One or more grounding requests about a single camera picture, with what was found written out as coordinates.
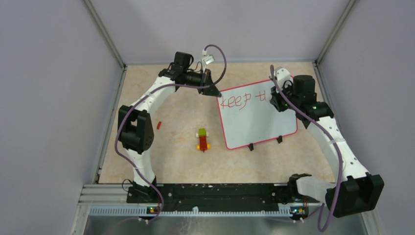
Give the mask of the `pink framed whiteboard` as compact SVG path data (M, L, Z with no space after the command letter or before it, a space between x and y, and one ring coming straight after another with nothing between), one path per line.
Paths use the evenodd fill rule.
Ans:
M293 110L278 112L270 103L271 80L224 89L217 98L225 146L229 150L249 146L298 130Z

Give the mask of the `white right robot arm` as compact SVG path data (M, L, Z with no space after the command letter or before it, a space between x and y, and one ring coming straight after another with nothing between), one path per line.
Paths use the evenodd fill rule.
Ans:
M278 112L295 111L295 116L314 137L329 163L335 181L329 183L308 174L293 174L287 196L294 202L311 197L341 218L375 209L384 181L371 174L343 138L329 105L317 100L316 81L310 75L270 76L274 82L270 103Z

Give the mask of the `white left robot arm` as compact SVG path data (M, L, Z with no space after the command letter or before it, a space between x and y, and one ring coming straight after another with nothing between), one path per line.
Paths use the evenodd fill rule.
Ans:
M149 149L154 141L151 116L179 87L196 88L201 95L220 97L207 65L214 57L203 50L199 71L190 69L194 58L191 54L176 52L174 61L161 70L147 92L130 106L118 111L117 141L126 149L135 172L131 190L144 202L152 202L157 196L153 186L155 174L151 167Z

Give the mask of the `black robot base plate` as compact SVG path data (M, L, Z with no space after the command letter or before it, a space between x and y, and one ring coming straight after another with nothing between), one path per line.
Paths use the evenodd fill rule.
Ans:
M158 184L155 188L133 184L127 203L154 204L163 212L274 212L283 205L315 203L294 194L286 184Z

